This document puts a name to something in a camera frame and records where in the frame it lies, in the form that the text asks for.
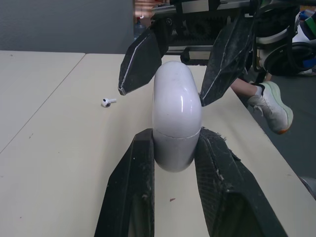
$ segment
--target cable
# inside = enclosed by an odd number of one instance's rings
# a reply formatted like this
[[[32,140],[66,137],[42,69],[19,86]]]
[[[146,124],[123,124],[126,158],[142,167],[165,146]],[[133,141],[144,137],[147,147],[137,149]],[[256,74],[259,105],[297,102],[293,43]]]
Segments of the cable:
[[[257,68],[257,18],[259,18],[260,15],[260,7],[261,4],[259,1],[257,1],[257,10],[256,10],[256,14],[254,14],[254,39],[253,39],[253,44],[252,44],[252,68],[255,72],[257,73],[262,73],[265,72],[265,70],[263,68],[258,69]]]

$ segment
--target orange sole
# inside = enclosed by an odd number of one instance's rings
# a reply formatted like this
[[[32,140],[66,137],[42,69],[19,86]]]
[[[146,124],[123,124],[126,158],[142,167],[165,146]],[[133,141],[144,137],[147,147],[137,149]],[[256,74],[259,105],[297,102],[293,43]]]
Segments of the orange sole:
[[[278,135],[282,135],[282,134],[286,133],[289,129],[290,129],[290,128],[284,129],[284,130],[281,130],[281,131],[279,131],[279,132],[277,132],[277,133],[278,133]]]

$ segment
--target sock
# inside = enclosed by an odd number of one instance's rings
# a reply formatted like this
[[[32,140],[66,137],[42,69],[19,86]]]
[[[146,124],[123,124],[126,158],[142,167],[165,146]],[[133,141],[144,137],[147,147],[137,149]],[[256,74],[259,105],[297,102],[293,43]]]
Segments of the sock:
[[[261,93],[262,93],[262,88],[261,88],[261,86],[257,86],[256,85],[256,87],[257,87],[257,91],[256,91],[256,94],[255,95],[262,95]]]

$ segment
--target white table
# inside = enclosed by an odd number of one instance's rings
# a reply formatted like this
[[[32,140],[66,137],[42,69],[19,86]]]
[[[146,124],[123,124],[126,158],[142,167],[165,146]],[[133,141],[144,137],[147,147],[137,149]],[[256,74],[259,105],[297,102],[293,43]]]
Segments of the white table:
[[[0,152],[83,56],[0,51]]]
[[[111,172],[152,124],[153,83],[120,96],[122,59],[85,55],[0,154],[0,236],[94,235]],[[200,90],[205,67],[190,68]],[[118,102],[103,108],[104,97]],[[226,137],[289,237],[315,236],[316,202],[230,89],[203,109],[203,126]],[[176,174],[156,166],[155,232],[208,236],[194,164]]]

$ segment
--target scratched surface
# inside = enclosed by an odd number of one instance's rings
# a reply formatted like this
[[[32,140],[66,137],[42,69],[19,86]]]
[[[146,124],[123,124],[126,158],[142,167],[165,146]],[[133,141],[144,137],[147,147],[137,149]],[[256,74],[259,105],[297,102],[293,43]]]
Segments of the scratched surface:
[[[0,51],[0,153],[83,56]]]

